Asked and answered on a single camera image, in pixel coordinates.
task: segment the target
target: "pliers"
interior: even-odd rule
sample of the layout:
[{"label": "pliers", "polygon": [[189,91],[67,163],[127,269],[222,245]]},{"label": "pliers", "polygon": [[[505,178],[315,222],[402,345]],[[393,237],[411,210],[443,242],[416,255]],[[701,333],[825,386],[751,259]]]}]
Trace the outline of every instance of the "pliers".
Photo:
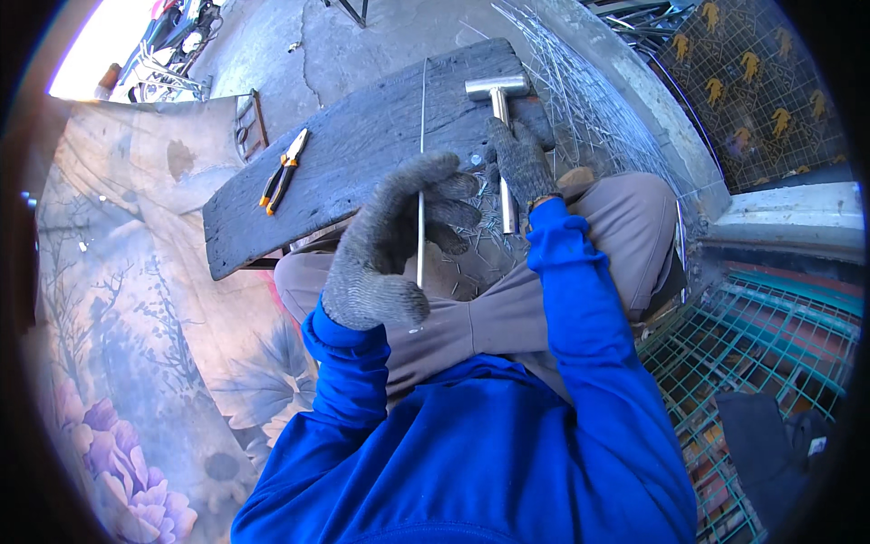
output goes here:
[{"label": "pliers", "polygon": [[272,175],[269,183],[266,184],[265,191],[263,191],[263,197],[260,199],[260,205],[266,206],[267,215],[274,215],[275,211],[278,209],[278,205],[281,204],[281,200],[287,192],[287,187],[290,186],[290,178],[293,177],[293,172],[296,170],[297,166],[299,166],[296,159],[305,147],[305,142],[308,141],[308,135],[308,129],[302,129],[302,131],[299,132],[299,135],[296,136],[296,139],[293,140],[293,143],[287,148],[287,152],[284,155],[281,155],[281,165],[278,167],[275,174]]}]

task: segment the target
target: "teal metal grate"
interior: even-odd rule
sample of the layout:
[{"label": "teal metal grate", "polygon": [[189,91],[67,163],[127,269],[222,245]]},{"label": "teal metal grate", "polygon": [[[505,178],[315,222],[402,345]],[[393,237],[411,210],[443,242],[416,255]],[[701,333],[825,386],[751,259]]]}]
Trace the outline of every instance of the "teal metal grate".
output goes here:
[{"label": "teal metal grate", "polygon": [[758,272],[730,272],[638,348],[659,384],[698,499],[697,542],[766,538],[745,497],[713,395],[767,393],[783,418],[834,422],[860,336],[861,300]]}]

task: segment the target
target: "gray pants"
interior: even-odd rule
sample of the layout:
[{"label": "gray pants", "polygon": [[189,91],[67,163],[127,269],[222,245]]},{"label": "gray pants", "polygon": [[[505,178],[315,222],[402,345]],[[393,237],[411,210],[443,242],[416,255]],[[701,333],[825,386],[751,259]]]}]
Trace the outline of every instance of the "gray pants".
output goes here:
[{"label": "gray pants", "polygon": [[[560,184],[572,175],[568,172]],[[626,316],[637,320],[661,288],[670,268],[676,222],[675,196],[667,183],[645,173],[627,173],[563,190],[571,213],[589,222],[589,238],[610,259],[610,273]],[[314,243],[283,257],[275,286],[301,323],[314,309],[332,265],[329,244]],[[470,302],[429,297],[432,313],[418,332],[387,327],[391,348],[387,395],[391,400],[478,353],[523,363],[560,396],[568,398],[547,349],[547,324],[538,274],[525,262]],[[594,326],[578,323],[577,326]]]}]

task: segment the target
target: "hammer handle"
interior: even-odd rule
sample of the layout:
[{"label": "hammer handle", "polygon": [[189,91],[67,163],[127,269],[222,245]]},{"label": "hammer handle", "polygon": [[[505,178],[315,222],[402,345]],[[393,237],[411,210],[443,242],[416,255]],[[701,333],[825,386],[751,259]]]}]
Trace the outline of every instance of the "hammer handle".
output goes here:
[{"label": "hammer handle", "polygon": [[[492,98],[492,115],[510,127],[511,118],[507,112],[505,91],[500,87],[492,87],[490,97]],[[501,231],[504,234],[514,234],[517,232],[517,208],[513,204],[511,190],[504,177],[499,179],[499,195],[501,197]]]}]

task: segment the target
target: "gloved hand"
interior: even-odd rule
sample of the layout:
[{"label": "gloved hand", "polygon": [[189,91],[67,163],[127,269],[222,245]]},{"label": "gloved hand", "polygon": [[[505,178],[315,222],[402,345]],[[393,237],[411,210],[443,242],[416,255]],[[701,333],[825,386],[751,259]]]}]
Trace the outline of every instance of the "gloved hand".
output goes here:
[{"label": "gloved hand", "polygon": [[486,119],[486,181],[499,192],[499,175],[505,178],[521,209],[528,212],[538,198],[558,195],[559,189],[544,159],[538,138],[519,121],[511,129],[497,118]]},{"label": "gloved hand", "polygon": [[448,225],[471,229],[480,211],[457,200],[474,196],[478,180],[457,171],[453,153],[427,153],[407,161],[378,184],[347,227],[326,277],[321,303],[341,326],[365,331],[383,323],[419,325],[429,301],[401,276],[417,250],[417,193],[424,192],[425,236],[458,255],[468,244]]}]

